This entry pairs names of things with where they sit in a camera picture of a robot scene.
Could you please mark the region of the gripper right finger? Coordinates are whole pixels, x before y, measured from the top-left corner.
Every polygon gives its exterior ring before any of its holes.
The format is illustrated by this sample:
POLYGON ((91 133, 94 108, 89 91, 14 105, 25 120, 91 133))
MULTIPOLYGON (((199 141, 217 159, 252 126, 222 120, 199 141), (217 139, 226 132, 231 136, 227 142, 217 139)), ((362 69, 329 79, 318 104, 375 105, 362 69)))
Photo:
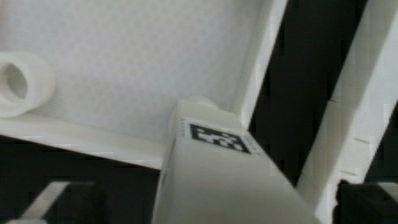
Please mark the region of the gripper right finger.
POLYGON ((336 224, 398 224, 398 183, 339 184, 336 224))

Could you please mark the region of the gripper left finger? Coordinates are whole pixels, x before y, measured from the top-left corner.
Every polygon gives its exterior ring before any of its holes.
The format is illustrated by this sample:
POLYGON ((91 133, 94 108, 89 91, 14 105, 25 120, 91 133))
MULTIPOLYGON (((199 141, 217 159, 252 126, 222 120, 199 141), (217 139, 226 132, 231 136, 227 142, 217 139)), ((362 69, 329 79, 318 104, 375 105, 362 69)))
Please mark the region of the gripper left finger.
POLYGON ((107 193, 98 183, 53 181, 5 224, 110 224, 107 193))

